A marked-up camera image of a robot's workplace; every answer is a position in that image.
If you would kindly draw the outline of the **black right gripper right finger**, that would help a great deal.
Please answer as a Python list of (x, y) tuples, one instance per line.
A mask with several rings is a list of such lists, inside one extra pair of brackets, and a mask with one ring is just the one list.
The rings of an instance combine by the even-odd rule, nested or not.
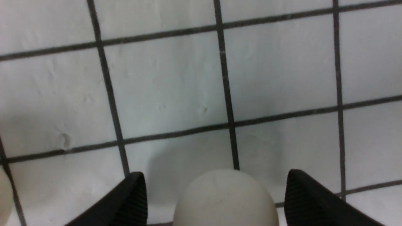
[(284, 213), (289, 226), (380, 226), (300, 169), (287, 175)]

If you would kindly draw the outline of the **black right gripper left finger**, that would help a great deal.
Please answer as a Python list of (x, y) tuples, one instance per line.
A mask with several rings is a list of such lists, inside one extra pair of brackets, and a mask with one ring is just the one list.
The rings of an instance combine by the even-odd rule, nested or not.
[(144, 174), (132, 172), (68, 226), (146, 226), (147, 190)]

